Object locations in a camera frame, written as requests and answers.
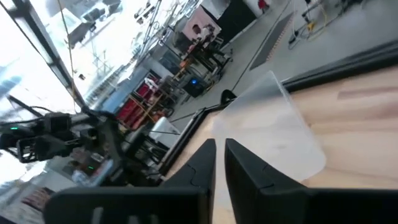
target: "gray floor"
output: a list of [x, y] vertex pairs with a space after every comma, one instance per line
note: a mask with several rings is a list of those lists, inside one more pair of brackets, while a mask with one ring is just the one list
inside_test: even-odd
[[[294, 26], [300, 27], [303, 19], [301, 12], [306, 8], [304, 1], [296, 0], [296, 15]], [[224, 89], [233, 89], [236, 94], [242, 93], [261, 75], [272, 70], [279, 80], [285, 80], [300, 73], [326, 65], [341, 58], [362, 52], [371, 47], [398, 38], [398, 1], [368, 0], [364, 7], [353, 6], [347, 13], [335, 19], [322, 34], [311, 41], [301, 40], [292, 50], [288, 49], [288, 39], [291, 36], [292, 24], [282, 36], [272, 58], [261, 66], [249, 71], [252, 59], [258, 54], [268, 32], [273, 29], [276, 21], [283, 19], [293, 11], [293, 4], [288, 0], [273, 1], [272, 11], [258, 21], [229, 46], [234, 50], [234, 62], [225, 70], [223, 79], [205, 95], [178, 105], [170, 120], [178, 119], [173, 124], [183, 130], [190, 116], [200, 108], [217, 105]], [[322, 5], [328, 21], [335, 18], [340, 11], [335, 7], [336, 0], [325, 1]], [[324, 24], [324, 15], [320, 9], [311, 13], [316, 18], [317, 26]]]

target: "transparent plastic sheet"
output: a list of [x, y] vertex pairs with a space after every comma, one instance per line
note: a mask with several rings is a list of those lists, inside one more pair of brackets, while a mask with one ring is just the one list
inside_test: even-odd
[[215, 223], [234, 220], [225, 181], [226, 138], [237, 140], [298, 182], [320, 172], [326, 163], [311, 130], [272, 72], [267, 72], [215, 118], [212, 133], [217, 145]]

